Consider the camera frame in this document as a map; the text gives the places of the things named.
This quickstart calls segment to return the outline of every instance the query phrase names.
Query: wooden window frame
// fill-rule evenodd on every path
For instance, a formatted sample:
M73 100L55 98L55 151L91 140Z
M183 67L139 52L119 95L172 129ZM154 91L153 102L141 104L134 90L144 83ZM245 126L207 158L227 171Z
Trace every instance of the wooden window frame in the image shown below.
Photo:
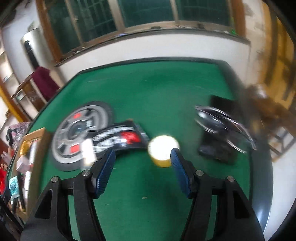
M110 11L111 11L117 31L105 34L98 38L92 39L88 42L83 42L81 34L79 32L79 28L76 24L76 21L74 20L74 15L73 15L72 8L70 6L70 1L69 0L64 0L64 1L67 6L72 25L74 27L74 30L81 44L80 46L72 49L72 51L66 54L62 53L60 46L55 38L44 0L36 0L37 11L39 14L41 26L43 28L44 37L53 55L54 61L57 64L65 60L66 58L69 58L73 55L80 53L81 51L84 51L85 49L89 49L95 45L115 39L116 37L120 36L120 34L132 34L137 32L151 31L155 27L160 29L174 29L174 28L178 29L178 28L184 28L184 27L193 28L193 29L199 28L199 29L205 29L209 31L213 31L213 30L221 31L221 32L227 31L229 33L231 33L233 29L235 29L238 35L245 37L245 21L243 19L243 22L239 22L239 24L236 24L237 21L235 17L235 16L240 16L241 18L243 16L244 18L244 13L243 15L241 15L243 10L243 8L241 8L241 6L243 7L242 0L226 0L228 4L228 8L230 10L229 11L230 18L231 18L230 26L224 26L224 25L208 23L208 22L179 20L176 1L170 0L170 5L173 12L173 19L174 19L173 21L146 23L146 24L136 25L132 27L125 27L118 1L108 0Z

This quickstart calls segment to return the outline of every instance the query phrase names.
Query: green table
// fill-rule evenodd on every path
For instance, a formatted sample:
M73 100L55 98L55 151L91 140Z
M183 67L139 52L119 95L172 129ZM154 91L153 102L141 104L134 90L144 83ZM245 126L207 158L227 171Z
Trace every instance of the green table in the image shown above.
M234 165L198 155L203 131L194 121L194 106L209 104L210 95L235 98L225 71L214 61L118 63L76 75L39 114L30 132L42 127L55 132L78 106L104 101L113 108L116 123L132 118L150 138L175 137L185 159L196 168L219 178L232 175L246 196L252 196L249 154L239 154ZM44 160L40 192L53 176L65 179L79 173L57 170L50 158L47 154ZM135 150L117 158L105 193L94 204L107 240L172 241L181 236L191 200L182 194L172 168L159 168L146 151ZM73 197L69 208L73 238L79 240ZM214 222L211 216L209 237Z

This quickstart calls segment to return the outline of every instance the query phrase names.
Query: white wall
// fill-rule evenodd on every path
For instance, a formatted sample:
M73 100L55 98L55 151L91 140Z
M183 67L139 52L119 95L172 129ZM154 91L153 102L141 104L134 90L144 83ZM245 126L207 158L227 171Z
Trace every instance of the white wall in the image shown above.
M20 41L33 21L37 25L40 24L35 0L32 0L25 8L26 2L23 1L17 6L15 18L2 28L4 47L19 81L23 81L33 72Z
M250 47L221 37L196 34L158 34L121 40L82 54L60 66L70 80L81 70L118 61L151 57L198 57L226 61L246 80Z

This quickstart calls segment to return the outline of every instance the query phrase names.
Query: wooden shelf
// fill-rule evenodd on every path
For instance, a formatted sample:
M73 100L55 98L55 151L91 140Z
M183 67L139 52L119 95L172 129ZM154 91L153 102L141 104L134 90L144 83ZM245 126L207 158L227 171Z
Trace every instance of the wooden shelf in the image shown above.
M0 57L5 54L5 50L0 54Z
M6 83L9 79L10 79L10 77L11 76L13 76L14 75L14 73L12 73L8 78L7 78L7 80L5 81L5 82L3 82L3 83Z
M5 128L6 123L7 123L7 121L9 120L9 118L10 118L11 116L12 116L12 115L9 114L9 115L6 117L6 119L5 119L5 121L4 121L3 125L2 125L2 127L0 128L0 133L1 133L1 132L3 131L3 129Z

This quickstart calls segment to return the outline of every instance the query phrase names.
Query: cardboard box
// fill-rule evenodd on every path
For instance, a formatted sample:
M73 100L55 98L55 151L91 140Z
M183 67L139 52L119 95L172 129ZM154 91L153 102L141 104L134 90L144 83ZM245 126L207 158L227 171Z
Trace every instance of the cardboard box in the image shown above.
M39 143L38 143L38 146L36 149L34 166L31 169L32 173L31 173L31 179L30 179L30 184L29 184L26 213L24 213L26 218L29 217L29 215L30 215L32 209L34 208L34 206L37 202L37 199L39 197L39 179L40 179L40 174L42 172L44 155L47 152L49 143L51 141L51 134L45 128L41 128L41 129L34 131L28 135L25 135L22 138L22 141L20 142L20 146L25 140L31 142L34 139L39 139ZM20 148L18 148L16 157L15 157L15 162L13 165L11 177L17 176L16 162L19 159L19 157L20 157Z

